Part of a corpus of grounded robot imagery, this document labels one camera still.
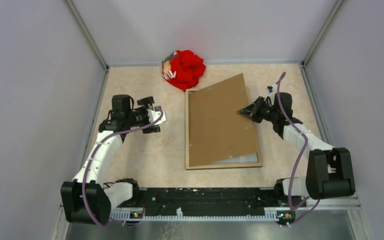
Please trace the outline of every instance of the gray wall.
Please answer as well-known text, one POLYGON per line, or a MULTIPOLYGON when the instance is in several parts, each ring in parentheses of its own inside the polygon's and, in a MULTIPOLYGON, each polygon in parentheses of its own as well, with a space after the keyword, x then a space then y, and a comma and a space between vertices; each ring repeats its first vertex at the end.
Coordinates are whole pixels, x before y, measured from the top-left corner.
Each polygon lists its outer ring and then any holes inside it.
POLYGON ((347 1, 309 75, 333 143, 351 151, 375 239, 384 239, 384 1, 347 1))
POLYGON ((50 238, 102 75, 62 0, 0 0, 0 240, 50 238))
POLYGON ((301 61, 336 0, 74 0, 109 65, 301 61))

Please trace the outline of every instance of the crumpled red fabric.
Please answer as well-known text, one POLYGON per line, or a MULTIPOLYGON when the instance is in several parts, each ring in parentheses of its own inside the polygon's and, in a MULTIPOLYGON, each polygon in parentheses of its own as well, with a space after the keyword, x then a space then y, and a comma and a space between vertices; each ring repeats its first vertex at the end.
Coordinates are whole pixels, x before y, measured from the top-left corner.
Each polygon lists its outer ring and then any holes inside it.
POLYGON ((195 87, 200 82, 200 77, 204 75, 206 66, 204 59, 200 58, 191 50, 177 50, 174 54, 166 58, 170 61, 171 74, 163 74, 164 79, 178 89, 186 91, 195 87))

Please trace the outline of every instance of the beige floor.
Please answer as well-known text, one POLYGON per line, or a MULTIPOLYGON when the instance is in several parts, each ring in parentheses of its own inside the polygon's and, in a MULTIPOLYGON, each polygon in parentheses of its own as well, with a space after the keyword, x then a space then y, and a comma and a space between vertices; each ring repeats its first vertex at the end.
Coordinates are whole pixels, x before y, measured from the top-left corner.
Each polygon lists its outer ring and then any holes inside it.
MULTIPOLYGON (((249 97, 266 95, 266 86, 285 71, 281 91, 292 94, 294 116, 320 136, 304 81, 297 64, 208 65, 197 88, 243 73, 249 97)), ((141 187, 272 187, 290 176, 298 151, 272 130, 271 123, 258 124, 258 141, 264 166, 258 168, 185 170, 185 96, 160 75, 161 67, 112 67, 106 84, 98 123, 111 109, 113 95, 128 94, 135 100, 153 96, 155 106, 165 110, 167 121, 160 133, 130 133, 114 156, 106 180, 134 178, 141 187)), ((307 160, 298 167, 305 176, 307 160)))

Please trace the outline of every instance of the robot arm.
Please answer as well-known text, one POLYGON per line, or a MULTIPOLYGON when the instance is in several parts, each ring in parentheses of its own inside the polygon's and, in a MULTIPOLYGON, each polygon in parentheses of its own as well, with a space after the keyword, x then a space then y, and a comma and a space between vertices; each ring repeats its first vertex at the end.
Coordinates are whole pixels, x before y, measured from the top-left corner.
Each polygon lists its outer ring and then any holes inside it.
MULTIPOLYGON (((251 105, 237 113, 255 123, 271 122, 273 130, 284 140, 301 150, 305 144, 303 134, 308 138, 303 155, 308 159, 305 178, 294 178, 292 196, 310 196, 315 200, 351 196, 355 192, 350 152, 343 147, 334 147, 316 137, 299 119, 293 117, 292 96, 277 92, 277 83, 267 87, 268 96, 259 96, 251 105), (298 132, 282 113, 283 109, 298 132)), ((283 194, 288 195, 290 178, 281 180, 283 194)))
POLYGON ((133 127, 141 129, 150 123, 154 125, 143 128, 144 134, 160 132, 159 124, 166 121, 166 116, 161 107, 154 108, 153 103, 153 97, 143 98, 137 101, 140 107, 133 109, 133 98, 129 95, 112 97, 112 110, 99 125, 92 152, 73 180, 66 181, 61 186, 62 203, 68 222, 95 223, 83 201, 83 182, 86 184, 85 194, 89 208, 103 225, 108 222, 111 209, 132 198, 133 185, 129 182, 116 182, 110 188, 103 189, 113 157, 126 138, 126 134, 114 135, 114 133, 129 131, 133 127), (86 179, 84 179, 85 171, 88 171, 86 179))

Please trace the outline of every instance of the purple cable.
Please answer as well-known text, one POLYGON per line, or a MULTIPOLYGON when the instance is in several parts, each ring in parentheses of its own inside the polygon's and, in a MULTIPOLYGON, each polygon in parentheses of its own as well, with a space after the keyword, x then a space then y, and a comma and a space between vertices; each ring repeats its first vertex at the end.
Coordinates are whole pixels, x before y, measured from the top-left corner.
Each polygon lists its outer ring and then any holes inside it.
MULTIPOLYGON (((286 75, 286 72, 284 71, 282 75, 280 75, 279 81, 277 81, 277 93, 281 92, 281 81, 284 79, 286 75)), ((295 173, 297 172, 298 164, 300 163, 301 157, 304 154, 304 151, 306 150, 306 147, 309 143, 309 139, 307 136, 292 122, 292 120, 288 117, 286 114, 286 111, 284 109, 284 106, 281 101, 281 95, 277 94, 277 101, 279 102, 280 110, 282 111, 283 116, 287 119, 288 123, 304 138, 304 145, 301 148, 301 151, 299 151, 298 157, 296 158, 295 164, 293 165, 292 173, 290 175, 290 182, 289 182, 289 188, 287 190, 287 203, 289 204, 289 208, 291 211, 294 211, 294 205, 292 203, 292 184, 294 183, 294 177, 295 173)), ((306 200, 302 200, 298 206, 302 206, 306 200)))
MULTIPOLYGON (((111 133, 110 135, 104 137, 100 142, 103 143, 103 142, 107 141, 108 139, 110 139, 114 136, 117 136, 117 135, 129 134, 129 133, 144 130, 144 129, 147 129, 149 127, 154 126, 156 123, 158 123, 158 121, 160 121, 163 118, 164 112, 162 110, 160 110, 159 112, 161 113, 160 116, 155 121, 151 122, 150 124, 147 124, 147 125, 144 125, 144 126, 141 126, 138 128, 126 130, 126 131, 118 131, 118 132, 111 133)), ((88 162, 87 162, 87 166, 86 166, 86 169, 85 169, 84 175, 83 175, 83 182, 81 183, 81 194, 83 195, 83 203, 84 203, 84 206, 86 207, 86 211, 89 214, 92 221, 96 225, 100 226, 101 228, 105 228, 106 225, 103 225, 102 223, 100 223, 98 221, 98 219, 95 217, 94 213, 91 210, 91 207, 89 206, 88 199, 86 198, 86 178, 88 177, 88 172, 89 172, 89 168, 91 167, 91 164, 92 164, 92 159, 94 159, 95 154, 97 154, 100 146, 101 146, 101 144, 98 144, 95 147, 95 149, 92 151, 92 154, 90 155, 91 159, 88 160, 88 162)))

